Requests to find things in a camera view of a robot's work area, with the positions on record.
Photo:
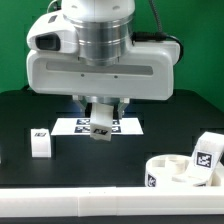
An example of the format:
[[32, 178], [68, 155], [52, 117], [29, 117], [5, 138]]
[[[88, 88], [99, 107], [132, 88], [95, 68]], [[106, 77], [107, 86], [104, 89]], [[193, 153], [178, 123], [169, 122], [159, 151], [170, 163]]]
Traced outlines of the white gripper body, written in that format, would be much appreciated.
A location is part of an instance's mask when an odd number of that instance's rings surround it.
[[71, 54], [29, 52], [30, 87], [37, 93], [166, 100], [173, 94], [174, 41], [137, 42], [111, 66], [88, 66]]

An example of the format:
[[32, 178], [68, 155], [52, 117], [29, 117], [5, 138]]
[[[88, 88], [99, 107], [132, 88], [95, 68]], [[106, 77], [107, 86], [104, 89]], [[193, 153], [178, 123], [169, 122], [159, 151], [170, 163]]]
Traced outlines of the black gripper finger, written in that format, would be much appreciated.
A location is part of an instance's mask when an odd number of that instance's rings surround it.
[[117, 113], [118, 113], [118, 118], [121, 119], [126, 107], [129, 105], [130, 99], [129, 98], [120, 98], [119, 103], [117, 105]]
[[80, 111], [84, 114], [85, 117], [90, 116], [90, 104], [87, 102], [84, 96], [73, 95], [73, 101], [80, 108]]

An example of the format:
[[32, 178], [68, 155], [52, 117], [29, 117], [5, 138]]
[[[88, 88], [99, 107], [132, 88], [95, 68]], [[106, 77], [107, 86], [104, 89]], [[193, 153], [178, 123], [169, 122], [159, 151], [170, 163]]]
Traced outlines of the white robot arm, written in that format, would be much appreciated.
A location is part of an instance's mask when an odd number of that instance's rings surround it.
[[71, 95], [82, 110], [110, 105], [117, 116], [132, 99], [170, 98], [180, 44], [134, 32], [134, 13], [134, 0], [62, 0], [28, 32], [30, 87]]

